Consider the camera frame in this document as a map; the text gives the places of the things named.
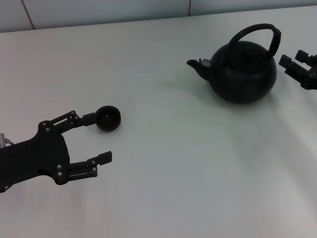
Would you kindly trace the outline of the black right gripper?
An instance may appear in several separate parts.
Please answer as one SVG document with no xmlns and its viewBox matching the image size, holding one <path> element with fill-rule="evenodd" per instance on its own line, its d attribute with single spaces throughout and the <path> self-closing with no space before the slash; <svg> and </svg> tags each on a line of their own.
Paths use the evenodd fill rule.
<svg viewBox="0 0 317 238">
<path fill-rule="evenodd" d="M 317 68 L 317 55 L 310 56 L 308 53 L 298 50 L 295 60 L 310 66 L 311 69 Z M 284 73 L 299 82 L 302 88 L 306 90 L 317 89 L 316 70 L 309 70 L 307 72 L 306 69 L 292 61 L 292 59 L 287 55 L 282 55 L 278 64 L 285 68 Z"/>
</svg>

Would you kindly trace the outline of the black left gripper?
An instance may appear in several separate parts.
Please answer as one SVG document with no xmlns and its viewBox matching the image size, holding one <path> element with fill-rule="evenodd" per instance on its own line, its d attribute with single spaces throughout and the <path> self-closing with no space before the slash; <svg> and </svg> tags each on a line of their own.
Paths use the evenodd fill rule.
<svg viewBox="0 0 317 238">
<path fill-rule="evenodd" d="M 71 163 L 62 133 L 96 123 L 96 114 L 79 117 L 70 111 L 51 121 L 41 122 L 36 135 L 0 149 L 0 191 L 38 176 L 49 176 L 58 185 L 98 176 L 97 166 L 112 161 L 108 151 L 83 162 Z"/>
</svg>

